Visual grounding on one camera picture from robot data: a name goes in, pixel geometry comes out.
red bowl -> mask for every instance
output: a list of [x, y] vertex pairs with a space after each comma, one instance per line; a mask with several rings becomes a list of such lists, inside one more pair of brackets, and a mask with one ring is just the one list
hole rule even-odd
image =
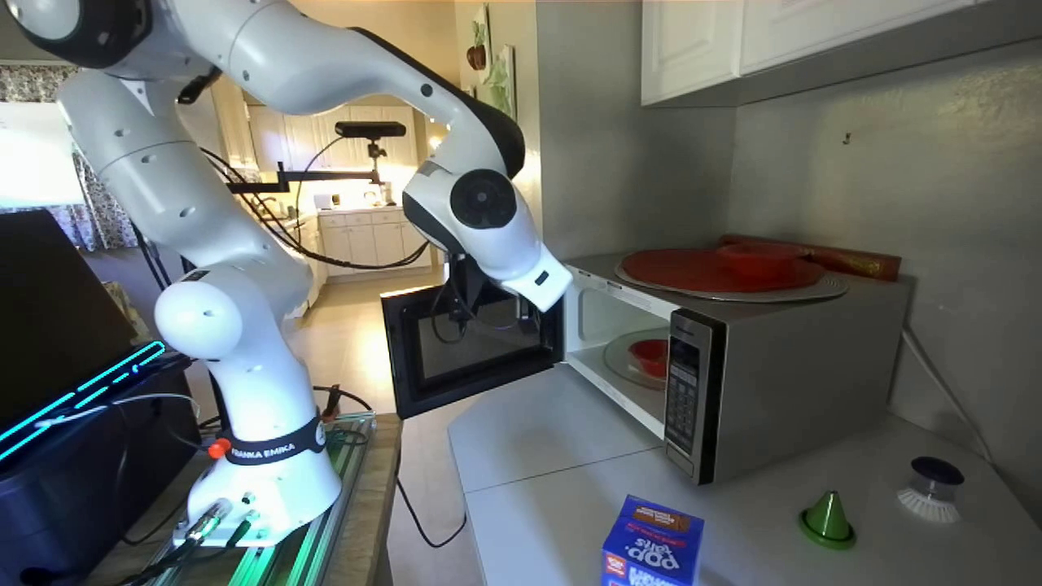
[[641, 370], [655, 379], [666, 377], [669, 343], [666, 340], [641, 340], [630, 344], [629, 353], [641, 365]]
[[717, 249], [727, 268], [749, 278], [768, 279], [795, 270], [803, 251], [787, 244], [731, 244]]

upper cabinet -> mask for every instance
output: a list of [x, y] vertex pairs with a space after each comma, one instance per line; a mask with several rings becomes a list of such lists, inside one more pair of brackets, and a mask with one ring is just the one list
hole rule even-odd
[[243, 91], [229, 81], [227, 76], [222, 75], [210, 87], [210, 93], [214, 96], [218, 125], [221, 127], [225, 160], [239, 169], [256, 169], [257, 160], [253, 151], [253, 138], [250, 135], [250, 115], [243, 98]]
[[742, 75], [964, 8], [974, 0], [753, 0], [745, 3]]
[[641, 101], [735, 106], [1042, 36], [1029, 0], [644, 0]]
[[[326, 145], [338, 138], [338, 122], [400, 122], [405, 126], [404, 137], [380, 139], [379, 145], [388, 155], [380, 158], [380, 166], [401, 165], [417, 167], [416, 125], [410, 106], [344, 105], [315, 116], [286, 116], [268, 106], [249, 107], [252, 142], [256, 161], [262, 171], [276, 171], [278, 162], [287, 171], [303, 171], [308, 162]], [[319, 154], [311, 170], [319, 169], [371, 169], [369, 141], [344, 139]]]
[[653, 103], [737, 78], [744, 3], [645, 1], [641, 101]]

microwave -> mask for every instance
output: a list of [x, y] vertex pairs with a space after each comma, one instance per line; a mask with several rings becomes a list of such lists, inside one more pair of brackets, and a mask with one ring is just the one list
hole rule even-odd
[[[486, 287], [475, 312], [480, 322], [470, 321], [462, 335], [441, 287], [384, 295], [398, 415], [563, 362], [658, 436], [696, 484], [826, 445], [885, 415], [905, 286], [827, 273], [846, 286], [843, 295], [714, 301], [626, 283], [615, 272], [621, 259], [567, 262], [574, 280], [564, 298], [527, 320], [518, 319], [523, 300]], [[668, 340], [658, 388], [607, 364], [612, 343], [635, 333]]]

microwave control panel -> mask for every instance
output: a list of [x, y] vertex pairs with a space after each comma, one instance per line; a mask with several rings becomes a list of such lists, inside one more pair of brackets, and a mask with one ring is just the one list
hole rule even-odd
[[698, 348], [676, 338], [669, 340], [666, 383], [666, 439], [689, 457], [695, 444], [698, 415]]

orange button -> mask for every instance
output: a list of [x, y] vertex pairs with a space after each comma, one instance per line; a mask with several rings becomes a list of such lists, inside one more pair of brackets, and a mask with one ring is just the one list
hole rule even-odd
[[206, 453], [209, 454], [209, 457], [214, 460], [220, 460], [221, 458], [224, 458], [224, 455], [227, 454], [229, 449], [231, 449], [231, 442], [225, 438], [218, 438], [217, 441], [209, 444], [209, 448], [206, 449]]

